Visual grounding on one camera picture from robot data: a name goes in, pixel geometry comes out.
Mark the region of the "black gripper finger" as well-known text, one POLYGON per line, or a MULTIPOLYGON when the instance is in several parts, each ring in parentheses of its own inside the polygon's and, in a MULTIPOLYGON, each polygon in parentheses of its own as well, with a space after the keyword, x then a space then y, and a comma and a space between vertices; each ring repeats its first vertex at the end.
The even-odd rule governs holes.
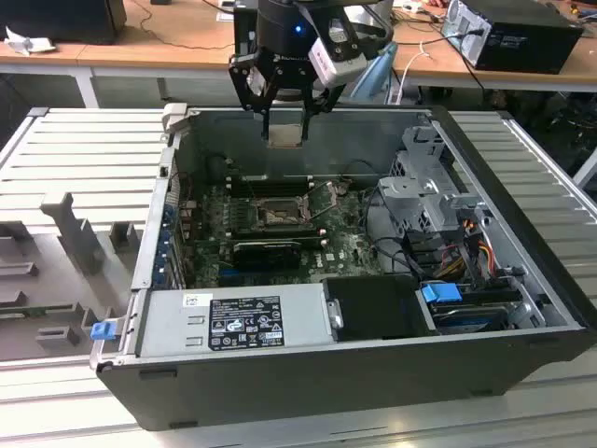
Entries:
POLYGON ((262 117, 261 137, 263 140, 268 140, 271 106, 281 89, 281 74, 279 66, 274 62, 274 54, 271 52, 233 54, 229 58, 229 76, 243 109, 262 117), (263 78, 260 93, 255 93, 252 89, 251 80, 255 79, 255 74, 263 78))
POLYGON ((304 88, 301 91, 303 107, 301 116, 301 140, 306 141, 309 138, 309 128, 311 119, 321 113, 332 111, 337 101, 340 99, 346 85, 339 85, 334 88, 325 88, 323 92, 314 97, 312 87, 304 88))

